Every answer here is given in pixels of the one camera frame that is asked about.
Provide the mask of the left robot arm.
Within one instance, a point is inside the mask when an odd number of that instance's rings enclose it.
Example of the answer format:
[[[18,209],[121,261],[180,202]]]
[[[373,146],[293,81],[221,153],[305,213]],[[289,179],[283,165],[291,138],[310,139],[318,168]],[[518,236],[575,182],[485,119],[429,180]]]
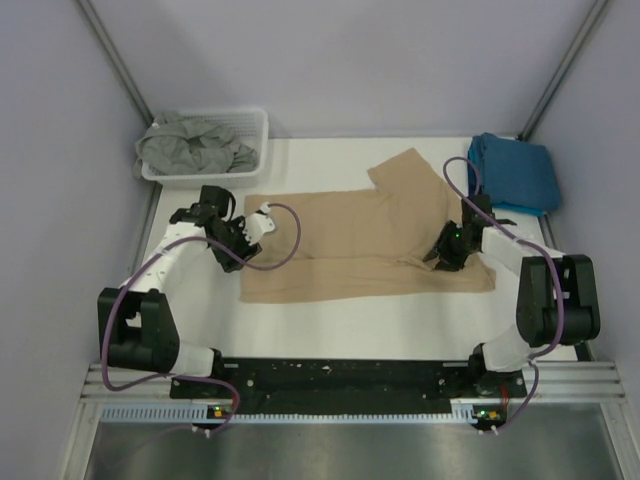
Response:
[[[234,195],[204,186],[199,200],[177,209],[158,246],[140,269],[119,288],[105,288],[97,300],[101,363],[159,375],[192,376],[205,396],[226,387],[227,374],[219,350],[180,338],[170,300],[188,270],[207,257],[224,272],[238,271],[261,252],[259,241],[275,222],[268,203],[254,213],[235,214]]]

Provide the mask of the beige t shirt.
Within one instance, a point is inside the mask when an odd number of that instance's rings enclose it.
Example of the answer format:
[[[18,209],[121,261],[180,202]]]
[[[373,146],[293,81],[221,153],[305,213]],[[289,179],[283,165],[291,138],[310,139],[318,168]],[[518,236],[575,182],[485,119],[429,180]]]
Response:
[[[245,210],[275,204],[258,270],[241,273],[245,303],[292,304],[414,293],[485,293],[496,274],[476,254],[458,272],[423,257],[444,224],[461,219],[458,196],[415,150],[369,169],[370,189],[251,195]]]

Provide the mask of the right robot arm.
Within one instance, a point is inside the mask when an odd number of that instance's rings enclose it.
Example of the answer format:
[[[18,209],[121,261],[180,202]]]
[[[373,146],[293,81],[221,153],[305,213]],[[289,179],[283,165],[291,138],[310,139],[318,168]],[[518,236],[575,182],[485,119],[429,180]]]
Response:
[[[461,199],[460,222],[447,221],[423,261],[437,271],[458,272],[471,255],[498,260],[518,281],[515,323],[478,344],[468,359],[466,380],[487,396],[504,377],[557,346],[575,346],[601,329],[592,260],[549,249],[523,236],[515,223],[495,218],[484,194]]]

